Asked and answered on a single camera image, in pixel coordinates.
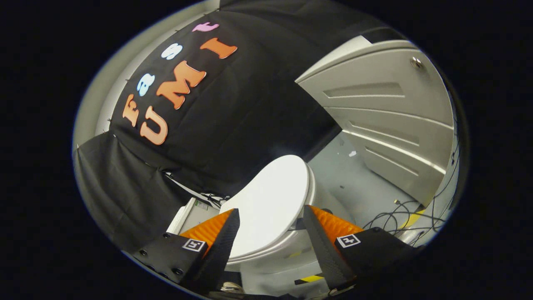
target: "yellow black caution tape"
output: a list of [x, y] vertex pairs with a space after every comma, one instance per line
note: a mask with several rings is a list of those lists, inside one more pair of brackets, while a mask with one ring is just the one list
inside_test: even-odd
[[320, 273], [320, 274], [316, 274], [316, 275], [313, 275], [313, 276], [304, 277], [302, 279], [297, 279], [297, 280], [294, 281], [294, 284], [295, 285], [302, 285], [304, 283], [317, 281], [317, 280], [320, 280], [320, 279], [323, 279], [323, 278], [324, 278], [324, 275], [322, 273]]

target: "orange letter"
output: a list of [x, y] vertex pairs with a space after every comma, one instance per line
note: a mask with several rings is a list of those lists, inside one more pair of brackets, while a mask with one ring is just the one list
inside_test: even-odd
[[185, 81], [188, 81], [191, 88], [194, 88], [204, 79], [205, 75], [207, 75], [205, 71], [200, 72], [189, 67], [184, 60], [174, 68], [176, 81], [163, 82], [157, 89], [156, 95], [165, 96], [174, 104], [174, 109], [178, 109], [185, 102], [185, 96], [177, 96], [176, 93], [188, 94], [191, 91]]
[[124, 107], [124, 111], [122, 111], [122, 117], [128, 118], [128, 120], [132, 122], [133, 127], [137, 124], [137, 117], [139, 116], [139, 110], [135, 110], [136, 107], [137, 103], [133, 101], [133, 94], [131, 94], [126, 100], [126, 106]]
[[219, 39], [213, 37], [209, 41], [205, 42], [200, 49], [209, 49], [219, 55], [220, 59], [224, 59], [230, 56], [237, 50], [236, 46], [228, 46], [219, 42]]
[[146, 122], [142, 122], [141, 137], [146, 137], [150, 142], [154, 143], [155, 145], [161, 145], [165, 141], [166, 135], [168, 133], [168, 128], [165, 120], [163, 120], [162, 117], [156, 114], [151, 106], [149, 106], [146, 110], [146, 116], [144, 117], [146, 119], [152, 119], [154, 122], [156, 122], [157, 125], [159, 125], [160, 130], [159, 133], [155, 133], [150, 128], [148, 128]]

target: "orange foam pad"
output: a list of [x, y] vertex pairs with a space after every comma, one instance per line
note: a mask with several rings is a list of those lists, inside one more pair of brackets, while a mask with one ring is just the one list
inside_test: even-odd
[[204, 254], [205, 257], [232, 211], [233, 209], [230, 209], [220, 215], [216, 215], [213, 218], [185, 231], [184, 233], [180, 234], [180, 236], [189, 239], [205, 241], [207, 243], [207, 251], [205, 251]]
[[335, 246], [335, 240], [339, 236], [355, 234], [363, 231], [361, 227], [355, 226], [346, 220], [343, 220], [328, 213], [327, 211], [321, 210], [320, 208], [311, 205], [308, 206], [313, 210], [314, 215], [317, 217], [318, 221], [322, 225], [322, 228], [326, 232], [326, 235], [329, 241], [333, 244], [333, 246]]

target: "gray floor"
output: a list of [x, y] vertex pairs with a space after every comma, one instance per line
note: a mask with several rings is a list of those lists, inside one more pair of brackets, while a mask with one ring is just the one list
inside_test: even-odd
[[[316, 179], [344, 204], [356, 225], [360, 227], [367, 225], [364, 229], [377, 226], [391, 231], [403, 228], [409, 218], [411, 221], [409, 223], [412, 224], [406, 226], [406, 230], [398, 232], [397, 237], [413, 246], [420, 246], [431, 241], [438, 231], [438, 229], [437, 231], [429, 230], [429, 227], [432, 227], [432, 213], [434, 217], [443, 220], [447, 220], [452, 213], [448, 208], [457, 186], [460, 148], [455, 154], [455, 160], [450, 159], [446, 174], [435, 191], [438, 196], [430, 202], [427, 208], [423, 208], [404, 191], [369, 170], [357, 153], [350, 156], [355, 149], [344, 136], [345, 133], [341, 132], [309, 162]], [[458, 140], [455, 135], [452, 149], [456, 150], [457, 144]], [[394, 203], [396, 199], [401, 203], [412, 201], [405, 203], [407, 209], [423, 216], [406, 214], [405, 208], [399, 208], [397, 213], [394, 213], [397, 223], [393, 218], [389, 219], [387, 215], [368, 224], [382, 212], [393, 212], [398, 207], [398, 204]], [[436, 221], [435, 227], [444, 224], [443, 221]]]
[[[309, 166], [316, 180], [344, 204], [356, 225], [363, 227], [378, 214], [392, 212], [398, 207], [394, 203], [396, 199], [402, 203], [414, 201], [404, 191], [369, 170], [360, 155], [355, 154], [350, 157], [349, 154], [355, 149], [344, 138], [345, 134], [341, 132], [309, 162]], [[418, 202], [405, 204], [411, 212], [414, 212], [419, 205]], [[398, 221], [398, 226], [401, 226], [407, 220], [408, 214], [395, 214], [394, 216]], [[388, 216], [377, 219], [372, 223], [372, 227], [385, 228], [387, 218]], [[385, 229], [396, 229], [394, 219], [387, 222]]]

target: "toilet lid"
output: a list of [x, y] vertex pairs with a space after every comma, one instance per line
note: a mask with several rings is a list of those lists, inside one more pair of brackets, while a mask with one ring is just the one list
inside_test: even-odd
[[307, 196], [309, 172], [295, 155], [282, 156], [264, 167], [220, 213], [239, 209], [240, 226], [230, 259], [273, 245], [294, 223]]

